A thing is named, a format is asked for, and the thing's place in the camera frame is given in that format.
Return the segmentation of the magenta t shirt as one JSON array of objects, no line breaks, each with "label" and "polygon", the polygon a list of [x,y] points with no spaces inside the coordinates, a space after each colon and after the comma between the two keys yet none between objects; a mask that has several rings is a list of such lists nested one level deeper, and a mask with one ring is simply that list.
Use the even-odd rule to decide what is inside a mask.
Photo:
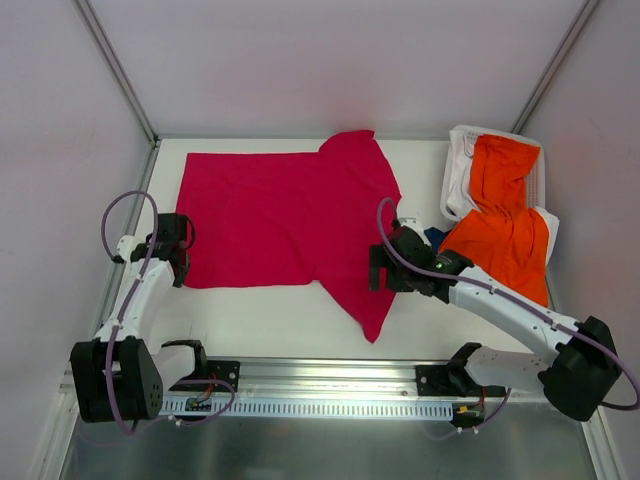
[{"label": "magenta t shirt", "polygon": [[336,134],[315,152],[190,153],[176,211],[195,226],[186,286],[318,282],[375,342],[394,295],[369,288],[381,200],[399,202],[371,130]]}]

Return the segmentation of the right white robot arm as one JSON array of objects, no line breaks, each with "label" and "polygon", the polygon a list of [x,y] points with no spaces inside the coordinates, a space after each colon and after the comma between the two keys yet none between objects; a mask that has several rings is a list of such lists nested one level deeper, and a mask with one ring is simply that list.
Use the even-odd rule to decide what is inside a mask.
[{"label": "right white robot arm", "polygon": [[472,396],[481,388],[543,395],[558,411],[585,422],[605,403],[622,374],[611,331],[590,316],[584,321],[540,306],[500,284],[453,250],[434,254],[407,225],[369,249],[369,287],[418,292],[468,311],[510,335],[526,352],[467,342],[438,374],[418,383],[442,395]]}]

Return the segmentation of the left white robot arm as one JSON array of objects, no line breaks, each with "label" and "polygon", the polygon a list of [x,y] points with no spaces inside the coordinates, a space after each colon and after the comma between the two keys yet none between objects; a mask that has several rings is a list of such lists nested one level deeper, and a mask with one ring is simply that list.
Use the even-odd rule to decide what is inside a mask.
[{"label": "left white robot arm", "polygon": [[183,286],[190,268],[188,250],[195,227],[183,214],[158,216],[158,232],[134,245],[132,236],[119,241],[116,259],[128,267],[125,287],[112,313],[89,341],[78,342],[70,354],[71,370],[86,423],[151,420],[164,393],[178,382],[197,390],[208,381],[204,346],[198,340],[172,340],[148,347],[153,324],[171,289]]}]

